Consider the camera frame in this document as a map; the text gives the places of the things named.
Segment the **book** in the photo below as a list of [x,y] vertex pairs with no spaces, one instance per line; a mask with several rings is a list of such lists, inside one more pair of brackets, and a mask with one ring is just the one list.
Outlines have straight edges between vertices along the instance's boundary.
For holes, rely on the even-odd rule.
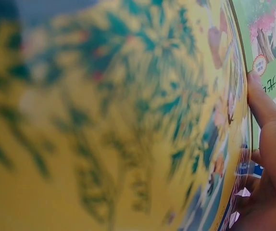
[[236,4],[0,1],[0,230],[231,227],[276,62]]
[[[276,0],[233,0],[242,37],[246,67],[261,76],[264,91],[276,103]],[[260,128],[253,119],[253,148],[259,148]],[[256,165],[255,175],[263,168]]]

